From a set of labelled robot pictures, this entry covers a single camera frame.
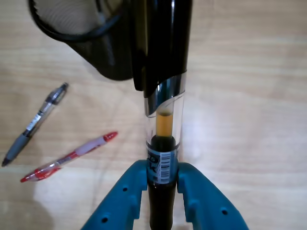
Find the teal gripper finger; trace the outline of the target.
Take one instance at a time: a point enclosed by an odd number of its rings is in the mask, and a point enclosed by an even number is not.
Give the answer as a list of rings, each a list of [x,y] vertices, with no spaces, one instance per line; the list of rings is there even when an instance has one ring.
[[[177,191],[194,230],[248,229],[240,212],[204,174],[189,163],[178,166]]]
[[[84,224],[84,230],[131,230],[147,190],[146,161],[133,163]]]

